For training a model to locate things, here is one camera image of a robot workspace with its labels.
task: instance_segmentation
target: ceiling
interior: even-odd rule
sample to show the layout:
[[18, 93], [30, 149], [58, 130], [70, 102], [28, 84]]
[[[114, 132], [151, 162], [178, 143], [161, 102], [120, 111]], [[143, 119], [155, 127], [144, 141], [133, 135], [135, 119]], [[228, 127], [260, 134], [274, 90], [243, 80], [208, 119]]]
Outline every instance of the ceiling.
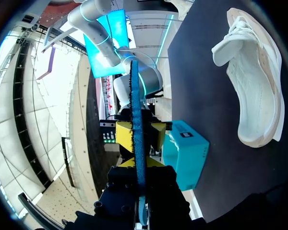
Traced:
[[[136, 48], [133, 50], [147, 54], [156, 62], [172, 14], [151, 13], [150, 11], [150, 13], [134, 12], [128, 16], [136, 44]], [[150, 59], [141, 55], [138, 57], [141, 57], [145, 64], [153, 65]]]

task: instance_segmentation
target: cyan box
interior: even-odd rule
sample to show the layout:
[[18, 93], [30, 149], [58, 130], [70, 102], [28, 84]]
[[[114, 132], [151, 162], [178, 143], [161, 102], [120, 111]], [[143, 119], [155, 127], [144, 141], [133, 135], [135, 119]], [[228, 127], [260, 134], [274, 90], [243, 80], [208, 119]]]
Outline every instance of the cyan box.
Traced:
[[163, 145], [165, 165], [177, 173], [177, 184], [182, 191], [194, 189], [207, 157], [209, 142], [184, 121], [172, 121]]

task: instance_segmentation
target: display screen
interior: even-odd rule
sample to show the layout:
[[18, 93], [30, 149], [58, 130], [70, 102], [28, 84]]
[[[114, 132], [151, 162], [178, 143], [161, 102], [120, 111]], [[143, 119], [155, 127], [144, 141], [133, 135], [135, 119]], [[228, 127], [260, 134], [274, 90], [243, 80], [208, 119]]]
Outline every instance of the display screen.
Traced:
[[[108, 14], [109, 24], [112, 30], [112, 40], [116, 48], [127, 46], [129, 47], [129, 40], [127, 35], [126, 26], [126, 14], [125, 10], [113, 11]], [[107, 17], [102, 16], [98, 18], [98, 21], [104, 26], [108, 34], [110, 28], [108, 25]], [[96, 46], [84, 35], [85, 46], [87, 55], [91, 64], [92, 72], [95, 78], [101, 78], [104, 76], [115, 75], [124, 73], [125, 70], [121, 64], [111, 67], [105, 60], [102, 53], [96, 48]]]

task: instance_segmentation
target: shoelace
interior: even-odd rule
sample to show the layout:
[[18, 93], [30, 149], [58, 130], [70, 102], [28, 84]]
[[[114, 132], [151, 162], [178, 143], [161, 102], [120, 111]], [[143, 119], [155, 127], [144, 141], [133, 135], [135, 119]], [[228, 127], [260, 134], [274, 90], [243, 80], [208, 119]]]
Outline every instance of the shoelace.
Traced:
[[263, 45], [257, 36], [257, 34], [254, 32], [251, 25], [248, 23], [248, 21], [243, 16], [238, 16], [233, 23], [233, 25], [229, 28], [228, 34], [225, 35], [224, 38], [229, 37], [231, 35], [235, 34], [244, 34], [245, 32], [252, 34], [256, 40], [258, 41], [258, 44], [261, 48], [263, 48]]

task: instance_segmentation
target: yellow part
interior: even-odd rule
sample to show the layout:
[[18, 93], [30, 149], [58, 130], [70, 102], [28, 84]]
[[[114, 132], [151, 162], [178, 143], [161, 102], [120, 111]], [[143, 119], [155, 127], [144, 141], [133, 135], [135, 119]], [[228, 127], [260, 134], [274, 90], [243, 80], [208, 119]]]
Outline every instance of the yellow part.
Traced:
[[[153, 166], [164, 167], [163, 164], [161, 164], [160, 162], [157, 162], [151, 157], [146, 157], [146, 164], [147, 164], [147, 167], [153, 167]], [[135, 167], [134, 157], [126, 161], [125, 163], [121, 164], [119, 167]]]
[[131, 123], [125, 121], [116, 122], [116, 143], [122, 145], [129, 152], [132, 152], [132, 130]]
[[165, 138], [165, 131], [167, 129], [167, 125], [165, 123], [151, 123], [152, 127], [154, 127], [156, 130], [159, 131], [158, 137], [157, 137], [157, 151], [161, 150], [161, 147], [164, 142]]
[[[165, 131], [167, 125], [165, 123], [151, 123], [152, 127], [154, 127], [158, 131], [158, 135], [156, 137], [156, 146], [157, 151], [161, 150], [161, 147], [165, 138]], [[116, 143], [122, 145], [129, 152], [132, 152], [132, 130], [131, 123], [125, 121], [116, 122]]]

